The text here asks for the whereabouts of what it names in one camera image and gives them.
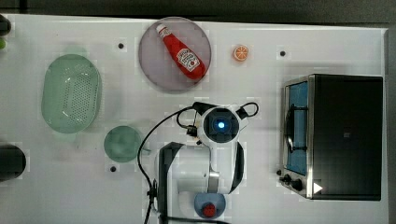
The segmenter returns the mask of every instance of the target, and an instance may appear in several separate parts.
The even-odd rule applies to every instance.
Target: red object
[[[202,214],[206,217],[213,217],[216,215],[216,207],[213,203],[207,204],[203,209],[202,209]]]
[[[189,47],[177,39],[166,26],[162,24],[158,25],[157,32],[168,48],[177,67],[180,68],[184,75],[191,79],[199,79],[205,75],[205,65],[201,59]]]

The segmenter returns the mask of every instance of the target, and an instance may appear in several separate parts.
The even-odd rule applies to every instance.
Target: oven window
[[[289,88],[289,109],[308,107],[308,83],[302,82]],[[306,175],[306,118],[307,110],[294,110],[294,136],[292,151],[288,150],[286,168],[300,175]]]

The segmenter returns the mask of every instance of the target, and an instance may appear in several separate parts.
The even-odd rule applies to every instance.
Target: small orange fruit
[[[248,57],[248,47],[244,45],[236,46],[233,50],[233,57],[239,62],[246,60]]]

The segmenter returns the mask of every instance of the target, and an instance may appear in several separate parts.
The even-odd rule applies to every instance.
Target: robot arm
[[[207,192],[231,193],[242,181],[244,149],[238,142],[248,125],[248,113],[242,106],[216,106],[195,103],[201,115],[198,138],[210,149]]]
[[[194,130],[193,135],[202,144],[185,146],[172,142],[160,150],[155,168],[160,223],[182,216],[177,199],[181,191],[229,194],[242,181],[244,149],[238,138],[248,125],[248,117],[257,114],[256,111],[249,115],[244,106],[194,103],[191,108],[201,115],[201,126],[198,130],[189,126],[194,129],[188,132]]]

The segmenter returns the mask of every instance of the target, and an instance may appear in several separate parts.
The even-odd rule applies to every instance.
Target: round plate
[[[141,142],[137,130],[129,126],[119,126],[107,134],[105,152],[113,161],[128,162],[136,158]]]
[[[186,77],[177,67],[155,28],[164,24],[186,44],[205,65],[211,60],[211,49],[205,32],[192,21],[180,17],[168,17],[152,24],[143,34],[139,45],[139,62],[146,77],[158,87],[167,91],[185,91],[200,80]]]

